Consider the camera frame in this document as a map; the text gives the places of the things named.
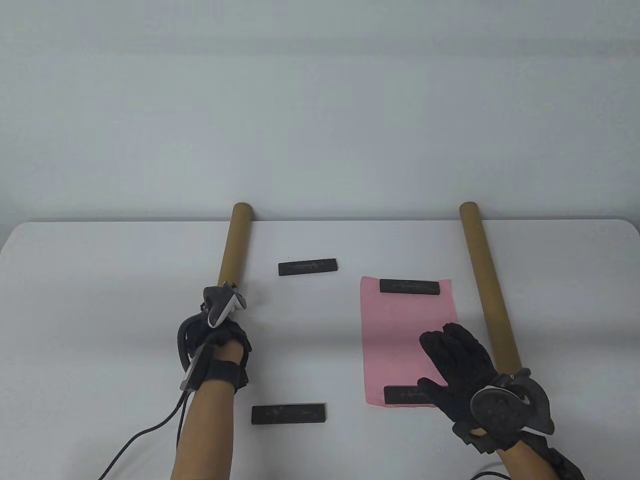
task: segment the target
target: hand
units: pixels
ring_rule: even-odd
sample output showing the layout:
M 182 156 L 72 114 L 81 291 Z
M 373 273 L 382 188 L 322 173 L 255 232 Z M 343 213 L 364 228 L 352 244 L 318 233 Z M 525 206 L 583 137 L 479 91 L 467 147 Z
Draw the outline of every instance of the hand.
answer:
M 185 345 L 189 356 L 193 358 L 196 350 L 204 343 L 208 342 L 220 347 L 227 342 L 235 340 L 244 347 L 244 354 L 252 350 L 251 344 L 247 339 L 246 332 L 233 320 L 227 318 L 216 328 L 211 328 L 207 324 L 206 314 L 201 313 L 192 317 L 195 319 L 186 329 Z
M 421 378 L 418 387 L 453 422 L 479 427 L 471 413 L 471 399 L 497 376 L 491 357 L 476 338 L 457 323 L 447 323 L 442 332 L 424 332 L 420 345 L 448 383 L 441 387 Z

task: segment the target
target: pink sheet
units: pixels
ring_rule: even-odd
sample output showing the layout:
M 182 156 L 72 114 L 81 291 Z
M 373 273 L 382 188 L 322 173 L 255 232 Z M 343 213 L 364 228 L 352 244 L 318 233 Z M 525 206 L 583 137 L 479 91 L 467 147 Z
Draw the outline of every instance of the pink sheet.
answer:
M 385 405 L 384 387 L 416 385 L 421 377 L 446 385 L 419 338 L 422 332 L 458 322 L 450 280 L 440 280 L 440 295 L 415 295 L 380 293 L 380 281 L 363 276 L 360 311 L 367 403 L 392 406 Z

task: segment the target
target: white wall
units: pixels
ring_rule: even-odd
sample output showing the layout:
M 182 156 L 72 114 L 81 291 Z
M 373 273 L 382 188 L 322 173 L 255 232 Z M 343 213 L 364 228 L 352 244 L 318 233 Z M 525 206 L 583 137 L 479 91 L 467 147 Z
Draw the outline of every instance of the white wall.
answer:
M 622 216 L 640 3 L 0 0 L 0 244 L 28 218 Z

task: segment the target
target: white table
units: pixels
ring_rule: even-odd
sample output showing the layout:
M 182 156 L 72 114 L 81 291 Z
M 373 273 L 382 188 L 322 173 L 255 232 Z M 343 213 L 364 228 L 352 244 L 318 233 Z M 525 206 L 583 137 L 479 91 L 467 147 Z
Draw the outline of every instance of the white table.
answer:
M 214 284 L 227 222 L 27 223 L 0 255 L 0 465 L 12 480 L 90 480 L 179 397 L 175 334 Z M 634 479 L 640 451 L 640 238 L 619 220 L 487 221 L 523 363 L 562 450 L 587 478 Z M 338 272 L 278 277 L 336 257 Z M 451 278 L 460 321 L 488 345 L 458 221 L 253 226 L 237 317 L 249 386 L 236 399 L 233 478 L 468 479 L 495 458 L 436 409 L 364 400 L 359 281 Z M 255 404 L 326 402 L 325 424 L 251 426 Z M 166 479 L 176 420 L 110 478 Z

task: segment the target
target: wrist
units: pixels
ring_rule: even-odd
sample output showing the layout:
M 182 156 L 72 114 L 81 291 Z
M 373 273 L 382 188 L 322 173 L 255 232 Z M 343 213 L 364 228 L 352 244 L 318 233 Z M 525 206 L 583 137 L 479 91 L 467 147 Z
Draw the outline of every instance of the wrist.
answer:
M 213 351 L 213 358 L 216 360 L 226 360 L 239 365 L 244 355 L 244 346 L 237 340 L 231 339 L 222 346 L 216 346 Z

